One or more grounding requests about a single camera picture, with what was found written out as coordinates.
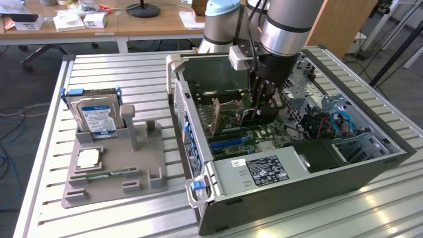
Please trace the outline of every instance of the white sticker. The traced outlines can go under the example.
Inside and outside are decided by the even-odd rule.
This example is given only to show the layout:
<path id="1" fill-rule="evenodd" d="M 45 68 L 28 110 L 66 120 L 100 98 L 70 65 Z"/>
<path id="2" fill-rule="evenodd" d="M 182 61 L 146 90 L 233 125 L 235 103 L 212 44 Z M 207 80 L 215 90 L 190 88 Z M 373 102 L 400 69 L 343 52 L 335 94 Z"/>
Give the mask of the white sticker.
<path id="1" fill-rule="evenodd" d="M 110 107 L 108 105 L 82 107 L 81 112 L 89 131 L 93 134 L 108 135 L 114 133 L 116 125 L 113 119 L 108 116 L 110 113 Z"/>
<path id="2" fill-rule="evenodd" d="M 96 32 L 94 35 L 104 36 L 104 35 L 113 35 L 114 32 Z"/>
<path id="3" fill-rule="evenodd" d="M 239 159 L 239 160 L 232 160 L 231 161 L 233 168 L 237 166 L 244 166 L 245 165 L 245 159 Z"/>

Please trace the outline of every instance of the blue cable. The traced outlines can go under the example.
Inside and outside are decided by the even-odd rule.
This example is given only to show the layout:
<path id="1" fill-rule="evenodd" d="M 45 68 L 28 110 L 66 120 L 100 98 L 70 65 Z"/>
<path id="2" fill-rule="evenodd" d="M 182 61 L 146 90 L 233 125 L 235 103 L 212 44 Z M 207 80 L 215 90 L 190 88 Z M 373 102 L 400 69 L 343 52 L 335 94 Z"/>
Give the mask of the blue cable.
<path id="1" fill-rule="evenodd" d="M 12 200 L 9 202 L 6 202 L 4 205 L 0 206 L 0 210 L 1 210 L 1 209 L 6 208 L 17 200 L 17 198 L 20 196 L 20 181 L 18 181 L 18 176 L 17 176 L 17 171 L 16 171 L 13 161 L 4 154 L 0 154 L 0 157 L 2 157 L 6 160 L 6 162 L 10 164 L 14 179 L 16 179 L 16 184 L 17 184 L 17 191 L 16 191 L 14 197 L 12 198 Z"/>
<path id="2" fill-rule="evenodd" d="M 351 120 L 351 117 L 348 115 L 348 113 L 345 113 L 344 111 L 335 111 L 332 114 L 331 114 L 331 122 L 333 124 L 333 128 L 336 131 L 341 131 L 339 130 L 337 126 L 336 126 L 336 123 L 335 123 L 335 114 L 341 114 L 345 116 L 347 120 L 348 120 L 348 123 L 351 124 L 351 129 L 352 129 L 352 135 L 355 135 L 355 126 L 353 126 L 353 123 L 352 123 L 352 120 Z"/>
<path id="3" fill-rule="evenodd" d="M 21 134 L 22 134 L 22 132 L 24 132 L 25 126 L 24 126 L 24 124 L 22 124 L 20 121 L 4 120 L 4 119 L 1 119 L 1 118 L 0 118 L 0 121 L 1 121 L 1 122 L 6 122 L 6 123 L 20 124 L 20 131 L 18 131 L 17 136 L 16 136 L 12 140 L 9 140 L 6 143 L 1 143 L 1 144 L 0 144 L 0 146 L 5 146 L 5 145 L 8 145 L 9 143 L 12 143 L 12 142 L 21 136 Z"/>

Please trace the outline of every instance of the blue cable on floor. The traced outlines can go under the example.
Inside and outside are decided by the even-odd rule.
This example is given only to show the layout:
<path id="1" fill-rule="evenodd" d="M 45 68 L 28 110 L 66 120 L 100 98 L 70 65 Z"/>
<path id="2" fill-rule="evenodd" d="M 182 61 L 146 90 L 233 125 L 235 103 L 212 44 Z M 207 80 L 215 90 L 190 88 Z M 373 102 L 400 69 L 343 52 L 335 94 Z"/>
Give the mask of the blue cable on floor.
<path id="1" fill-rule="evenodd" d="M 0 206 L 0 210 L 1 210 L 1 209 L 6 208 L 17 200 L 17 198 L 20 196 L 20 181 L 18 181 L 18 176 L 17 176 L 17 171 L 16 171 L 13 161 L 4 154 L 0 154 L 0 157 L 2 157 L 6 160 L 6 162 L 10 164 L 14 179 L 16 179 L 16 184 L 17 184 L 17 191 L 16 191 L 14 197 L 12 198 L 12 200 L 9 202 L 6 202 L 4 205 Z"/>
<path id="2" fill-rule="evenodd" d="M 1 144 L 0 144 L 0 146 L 4 146 L 4 145 L 8 145 L 9 143 L 12 143 L 12 142 L 21 136 L 21 134 L 24 133 L 24 128 L 25 128 L 25 126 L 24 126 L 24 124 L 22 124 L 20 121 L 4 120 L 4 119 L 1 119 L 1 118 L 0 118 L 0 121 L 1 121 L 1 122 L 6 122 L 6 123 L 20 124 L 20 131 L 18 131 L 17 136 L 16 136 L 12 140 L 9 140 L 6 143 L 1 143 Z"/>

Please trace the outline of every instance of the paper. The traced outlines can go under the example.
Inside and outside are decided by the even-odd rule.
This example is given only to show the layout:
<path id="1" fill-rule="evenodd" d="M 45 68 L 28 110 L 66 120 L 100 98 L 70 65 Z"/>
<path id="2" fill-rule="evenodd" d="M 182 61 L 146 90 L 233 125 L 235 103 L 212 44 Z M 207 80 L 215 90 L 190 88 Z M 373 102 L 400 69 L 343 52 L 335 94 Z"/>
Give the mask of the paper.
<path id="1" fill-rule="evenodd" d="M 203 29 L 205 26 L 204 22 L 196 22 L 192 16 L 192 12 L 180 11 L 178 12 L 180 19 L 182 20 L 184 27 L 189 30 Z"/>
<path id="2" fill-rule="evenodd" d="M 20 0 L 0 0 L 0 14 L 30 14 L 24 3 Z"/>

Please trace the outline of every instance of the white box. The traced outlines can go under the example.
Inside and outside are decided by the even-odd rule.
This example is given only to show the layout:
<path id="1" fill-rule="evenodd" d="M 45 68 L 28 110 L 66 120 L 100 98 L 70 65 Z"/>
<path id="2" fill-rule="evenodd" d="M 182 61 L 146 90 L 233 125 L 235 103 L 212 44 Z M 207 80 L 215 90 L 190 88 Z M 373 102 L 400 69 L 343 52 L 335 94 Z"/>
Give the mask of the white box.
<path id="1" fill-rule="evenodd" d="M 347 50 L 347 54 L 355 54 L 357 52 L 359 47 L 363 46 L 365 39 L 367 39 L 367 36 L 364 36 L 361 33 L 357 32 L 357 34 L 355 35 L 352 44 L 349 46 L 349 49 Z"/>
<path id="2" fill-rule="evenodd" d="M 57 32 L 85 29 L 80 16 L 76 14 L 60 14 L 53 17 Z"/>
<path id="3" fill-rule="evenodd" d="M 88 28 L 104 28 L 105 27 L 105 14 L 104 13 L 92 13 L 86 14 L 84 18 L 84 24 Z"/>
<path id="4" fill-rule="evenodd" d="M 41 15 L 10 14 L 12 21 L 17 30 L 40 30 L 44 19 Z"/>

